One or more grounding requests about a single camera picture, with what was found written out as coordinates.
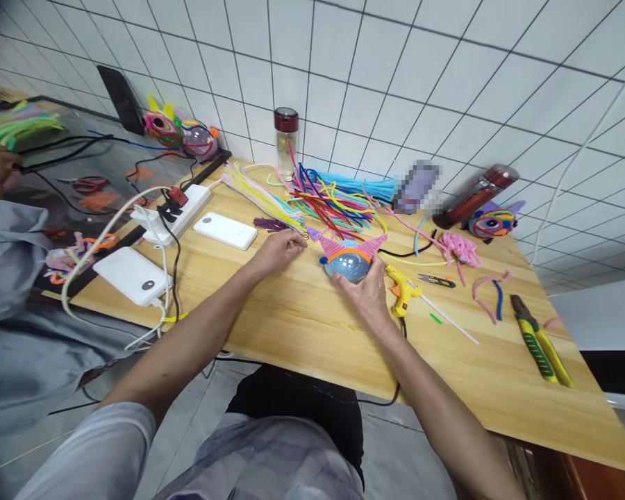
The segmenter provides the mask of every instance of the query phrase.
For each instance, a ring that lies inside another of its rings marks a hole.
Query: white power bank
[[[150,306],[172,284],[172,278],[141,253],[123,247],[96,262],[92,268],[138,306]]]
[[[195,225],[194,230],[239,250],[247,250],[257,237],[257,230],[223,215],[209,212]]]

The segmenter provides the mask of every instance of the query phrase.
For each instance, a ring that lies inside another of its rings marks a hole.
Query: floor
[[[126,372],[136,357],[88,385],[100,399]],[[149,500],[164,485],[187,469],[199,445],[213,432],[235,393],[238,383],[256,369],[254,365],[217,362],[208,379],[197,376],[174,402],[153,441],[136,500]],[[366,394],[360,398],[374,399]],[[77,392],[61,408],[88,402]],[[363,471],[366,498],[455,499],[447,471],[435,455],[411,408],[395,404],[381,408],[362,403]],[[26,433],[0,441],[0,500],[11,500],[21,486],[63,442],[94,406],[51,415]]]

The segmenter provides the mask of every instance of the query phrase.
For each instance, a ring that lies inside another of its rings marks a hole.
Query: sleeve
[[[106,406],[81,422],[15,500],[131,499],[155,432],[155,418],[145,406]]]
[[[44,208],[0,200],[0,320],[24,305],[51,244]]]

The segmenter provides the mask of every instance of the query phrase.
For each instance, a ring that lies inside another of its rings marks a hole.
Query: plastic ball
[[[352,283],[358,283],[368,274],[370,262],[358,253],[341,253],[329,261],[324,268],[329,276],[339,273]]]

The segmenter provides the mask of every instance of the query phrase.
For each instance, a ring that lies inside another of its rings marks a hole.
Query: black pants
[[[289,416],[312,420],[328,433],[340,454],[354,466],[365,489],[361,470],[361,409],[352,389],[262,365],[238,385],[227,412],[256,419]]]

